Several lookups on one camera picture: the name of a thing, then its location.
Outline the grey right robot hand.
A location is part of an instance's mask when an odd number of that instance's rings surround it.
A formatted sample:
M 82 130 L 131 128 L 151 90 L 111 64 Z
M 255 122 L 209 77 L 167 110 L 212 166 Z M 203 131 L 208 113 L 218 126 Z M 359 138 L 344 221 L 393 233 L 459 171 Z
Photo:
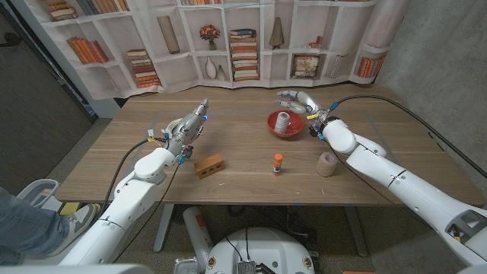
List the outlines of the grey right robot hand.
M 275 104 L 280 107 L 297 114 L 308 114 L 322 123 L 328 117 L 329 111 L 304 91 L 286 90 L 278 92 L 277 95 L 288 98 L 288 100 L 275 100 Z

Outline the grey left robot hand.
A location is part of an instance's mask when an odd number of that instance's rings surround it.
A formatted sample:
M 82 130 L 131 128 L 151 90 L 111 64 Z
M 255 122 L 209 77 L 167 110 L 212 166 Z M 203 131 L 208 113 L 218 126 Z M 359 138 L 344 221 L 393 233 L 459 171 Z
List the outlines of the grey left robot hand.
M 174 121 L 171 122 L 166 129 L 169 136 L 167 150 L 178 156 L 187 145 L 195 141 L 202 134 L 207 112 L 208 98 L 205 98 L 192 113 L 182 118 L 178 124 L 175 124 Z

